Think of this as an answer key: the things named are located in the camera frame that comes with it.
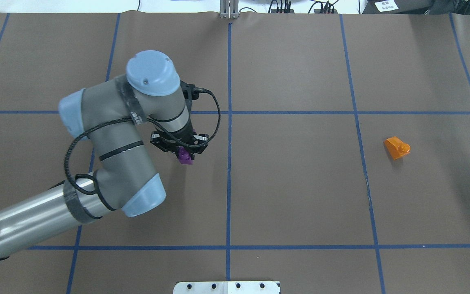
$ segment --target silver metal tube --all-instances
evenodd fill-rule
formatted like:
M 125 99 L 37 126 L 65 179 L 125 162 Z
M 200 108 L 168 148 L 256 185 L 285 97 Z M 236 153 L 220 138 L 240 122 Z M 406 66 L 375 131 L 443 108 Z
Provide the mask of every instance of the silver metal tube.
M 93 189 L 90 179 L 79 179 L 78 185 Z M 97 195 L 80 196 L 81 203 L 93 216 L 110 212 Z M 63 185 L 0 210 L 0 258 L 26 249 L 81 225 L 73 218 L 63 196 Z

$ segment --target light blue joint cap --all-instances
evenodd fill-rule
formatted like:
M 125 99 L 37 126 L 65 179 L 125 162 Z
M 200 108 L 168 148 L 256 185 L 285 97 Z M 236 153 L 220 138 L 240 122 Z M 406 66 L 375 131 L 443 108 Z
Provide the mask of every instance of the light blue joint cap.
M 130 218 L 149 212 L 166 199 L 161 177 L 156 174 L 121 208 Z
M 86 88 L 80 89 L 59 101 L 59 116 L 61 116 L 63 124 L 74 138 L 84 132 L 81 113 L 82 92 L 84 89 Z
M 147 50 L 137 53 L 126 65 L 130 85 L 151 96 L 166 96 L 177 91 L 181 78 L 173 61 L 162 52 Z

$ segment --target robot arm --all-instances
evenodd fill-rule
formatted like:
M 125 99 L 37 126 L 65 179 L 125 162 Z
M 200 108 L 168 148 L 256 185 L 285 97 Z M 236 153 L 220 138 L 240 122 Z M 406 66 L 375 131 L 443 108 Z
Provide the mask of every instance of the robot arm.
M 125 75 L 62 99 L 63 123 L 74 137 L 86 134 L 103 168 L 71 177 L 67 154 L 71 181 L 0 210 L 0 261 L 113 210 L 137 216 L 162 203 L 166 193 L 135 125 L 154 123 L 151 143 L 191 164 L 215 135 L 194 132 L 191 100 L 200 92 L 211 93 L 181 82 L 168 56 L 143 51 L 129 60 Z

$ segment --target orange object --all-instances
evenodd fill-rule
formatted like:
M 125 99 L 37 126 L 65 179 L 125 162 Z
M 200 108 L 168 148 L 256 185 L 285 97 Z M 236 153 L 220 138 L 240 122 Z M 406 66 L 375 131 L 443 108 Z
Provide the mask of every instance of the orange object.
M 392 136 L 384 141 L 384 145 L 386 145 L 389 154 L 394 160 L 406 156 L 411 150 L 411 146 L 407 143 L 403 143 L 397 136 Z

